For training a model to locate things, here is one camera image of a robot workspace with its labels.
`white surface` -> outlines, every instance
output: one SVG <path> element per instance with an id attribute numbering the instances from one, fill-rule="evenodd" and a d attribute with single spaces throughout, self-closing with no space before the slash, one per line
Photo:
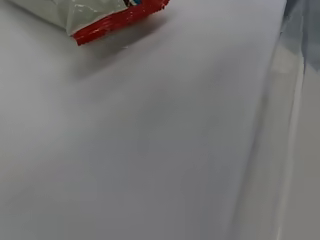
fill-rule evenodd
<path id="1" fill-rule="evenodd" d="M 0 1 L 1 237 L 225 239 L 283 4 L 175 0 L 78 48 Z"/>

